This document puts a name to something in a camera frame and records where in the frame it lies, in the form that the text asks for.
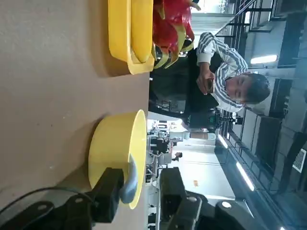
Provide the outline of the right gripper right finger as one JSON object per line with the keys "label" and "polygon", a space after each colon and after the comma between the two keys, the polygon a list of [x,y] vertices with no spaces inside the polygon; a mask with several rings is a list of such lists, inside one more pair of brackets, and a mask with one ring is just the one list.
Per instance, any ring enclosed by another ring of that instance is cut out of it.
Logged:
{"label": "right gripper right finger", "polygon": [[185,189],[178,168],[160,174],[161,230],[255,230],[256,220],[235,200],[208,199]]}

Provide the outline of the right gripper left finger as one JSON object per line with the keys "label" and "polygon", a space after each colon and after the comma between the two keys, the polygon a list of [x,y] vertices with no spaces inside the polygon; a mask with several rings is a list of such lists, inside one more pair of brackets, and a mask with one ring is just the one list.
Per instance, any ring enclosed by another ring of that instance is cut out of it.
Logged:
{"label": "right gripper left finger", "polygon": [[119,205],[124,184],[121,169],[106,168],[94,188],[76,192],[56,207],[51,201],[38,201],[1,225],[2,230],[90,230],[96,223],[111,223]]}

